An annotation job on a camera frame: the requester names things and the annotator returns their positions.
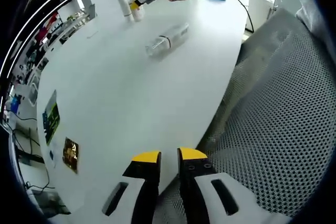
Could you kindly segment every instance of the plastic bottle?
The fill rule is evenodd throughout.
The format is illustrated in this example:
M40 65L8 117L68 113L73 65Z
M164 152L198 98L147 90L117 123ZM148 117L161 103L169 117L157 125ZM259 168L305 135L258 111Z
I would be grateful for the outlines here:
M129 5L131 5L135 0L129 0ZM135 9L131 9L132 16L136 22L139 22L143 19L145 15L145 10L143 6L139 6Z
M179 46L186 40L188 31L188 23L171 27L145 47L147 55L150 57L160 55L171 48Z

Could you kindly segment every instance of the white table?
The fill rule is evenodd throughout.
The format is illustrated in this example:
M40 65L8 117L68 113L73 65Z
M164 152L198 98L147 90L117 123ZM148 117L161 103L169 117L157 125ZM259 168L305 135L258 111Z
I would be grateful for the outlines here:
M197 146L221 102L246 17L236 0L157 0L143 21L114 31L94 31L97 17L51 58L39 85L38 131L73 222L108 223L103 204L136 154L162 152L160 191L166 188L177 174L176 149ZM165 58L145 54L150 40L185 21L190 37L182 46ZM55 89L60 124L47 146L42 113ZM79 144L78 174L62 162L66 137Z

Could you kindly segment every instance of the black cable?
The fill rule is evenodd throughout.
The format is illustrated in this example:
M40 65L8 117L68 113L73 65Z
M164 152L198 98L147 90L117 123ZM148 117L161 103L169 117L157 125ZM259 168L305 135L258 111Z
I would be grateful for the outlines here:
M22 121L27 121L27 120L34 120L34 121L37 121L36 118L24 118L24 119L23 119L23 118L21 118L20 116L18 116L17 114L15 114L13 110L4 110L4 111L12 112L17 118L19 118L19 119L22 120Z
M252 19L251 19L250 13L248 12L246 6L243 5L243 3L240 0L238 0L238 1L240 2L240 4L243 6L243 8L245 9L245 11L247 12L247 16L248 16L248 19L250 20L251 27L252 27L252 33L254 33L254 27L253 27L253 23L252 23Z
M29 188L32 188L32 187L36 187L36 188L41 189L41 191L39 193L34 194L34 195L37 195L37 196L41 195L43 193L44 189L46 189L46 188L55 189L54 187L50 187L49 186L49 184L50 184L50 178L49 178L49 173L48 173L47 169L46 169L46 171L47 171L48 183L44 187L39 187L39 186L31 185L30 187L27 188L27 189L29 189Z
M23 179L23 176L22 176L21 168L20 168L20 165L19 165L19 158L18 158L18 155L15 155L15 158L16 158L16 162L17 162L17 168L18 168L18 170L19 170L19 175L20 175L20 178L21 178L21 181L22 181L21 186L22 186L23 188L25 188L25 180Z
M27 152L22 148L22 145L20 144L19 140L18 140L16 137L15 137L15 142L20 146L20 148L21 148L21 150L22 150L23 152L27 153Z
M16 137L16 135L15 135L15 131L21 131L21 130L19 130L19 129L12 129L12 127L6 122L6 121L4 121L6 124L7 124L7 126L10 128L10 130L12 131L12 141L15 143L18 143L18 145L21 147L21 149L22 149L22 151L23 152L25 152L24 151L24 149L22 148L22 146L21 146L21 144L20 144L20 142L18 141L18 139L17 139L17 137ZM36 187L36 188L38 188L38 189L41 189L41 191L38 193L38 194L35 194L35 195L41 195L42 193L43 193L43 191L46 189L46 188L49 188L49 189L55 189L55 187L51 187L51 186L49 186L49 184L50 184L50 177L49 177L49 173L48 173L48 170L46 169L46 172L47 172L47 177L48 177L48 183L44 186L44 187L40 187L40 186L35 186L35 185L31 185L30 184L30 182L29 181L27 181L26 183L24 183L24 187L28 190L28 189L30 189L30 188L32 188L32 187ZM23 176L22 176L22 173L21 173L21 171L20 171L20 176L21 176L21 179L22 179L22 181L24 182L25 180L23 179Z
M65 205L55 205L55 206L39 206L40 208L54 208L54 207L67 207Z
M39 144L36 140L32 139L29 135L27 135L27 134L26 134L25 132L23 132L22 130L20 130L20 129L14 129L13 131L21 132L26 138L28 138L29 140L33 141L35 144L37 144L38 146L40 146L40 144Z
M29 145L30 145L30 153L33 154L33 144L31 143L31 137L30 137L30 128L29 128Z

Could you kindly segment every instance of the clear plastic bottle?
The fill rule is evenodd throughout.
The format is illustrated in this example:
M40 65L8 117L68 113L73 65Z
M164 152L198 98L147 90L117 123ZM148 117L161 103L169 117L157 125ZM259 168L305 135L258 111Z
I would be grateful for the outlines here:
M179 46L186 40L188 31L188 23L171 27L146 46L148 56L156 56L170 50L171 48Z

